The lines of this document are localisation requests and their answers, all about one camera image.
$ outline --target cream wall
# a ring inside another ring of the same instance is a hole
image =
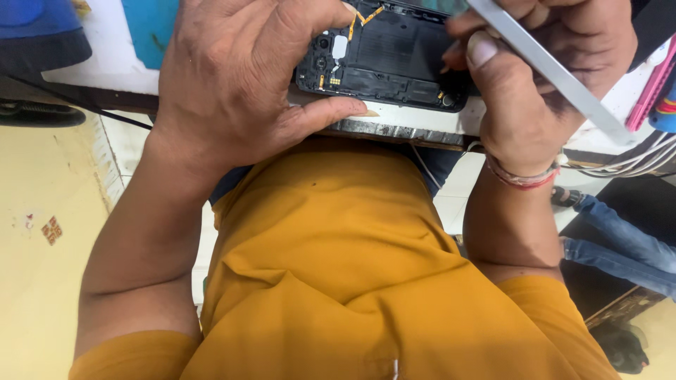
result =
[[[114,161],[98,116],[71,128],[0,126],[0,369],[66,379],[82,271],[109,213]],[[41,228],[55,216],[63,235]]]
[[[621,374],[624,380],[676,379],[676,304],[667,298],[631,320],[648,340],[644,350],[650,366],[639,375]]]

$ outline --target foot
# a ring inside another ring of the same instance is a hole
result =
[[[554,186],[552,189],[552,204],[560,207],[573,207],[582,200],[582,192],[578,190],[568,190],[561,186]]]

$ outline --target hand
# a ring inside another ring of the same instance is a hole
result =
[[[232,167],[365,114],[364,102],[347,97],[304,107],[287,101],[293,69],[312,37],[348,25],[355,13],[340,0],[182,0],[149,141],[214,182]]]
[[[598,99],[627,71],[636,51],[629,0],[498,3]],[[443,59],[449,68],[469,68],[481,91],[487,108],[481,121],[486,150],[508,172],[540,174],[585,119],[550,83],[534,78],[505,44],[475,32],[484,26],[473,10],[449,19],[446,28],[453,37],[471,38],[467,46],[454,45]]]

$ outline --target pink object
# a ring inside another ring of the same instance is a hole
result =
[[[641,128],[643,120],[648,117],[648,112],[650,112],[652,106],[655,105],[657,95],[660,94],[662,87],[665,85],[665,81],[669,77],[671,70],[674,68],[675,63],[672,63],[671,59],[675,53],[676,35],[671,37],[667,58],[664,62],[655,66],[655,69],[652,71],[650,79],[648,80],[648,84],[646,84],[646,88],[643,90],[641,97],[638,98],[636,105],[627,118],[625,125],[629,132],[636,132]]]

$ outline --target metal spudger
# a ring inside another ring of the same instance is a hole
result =
[[[573,107],[602,130],[613,142],[628,145],[631,133],[556,58],[552,57],[510,14],[493,0],[467,0],[526,62],[550,81]]]

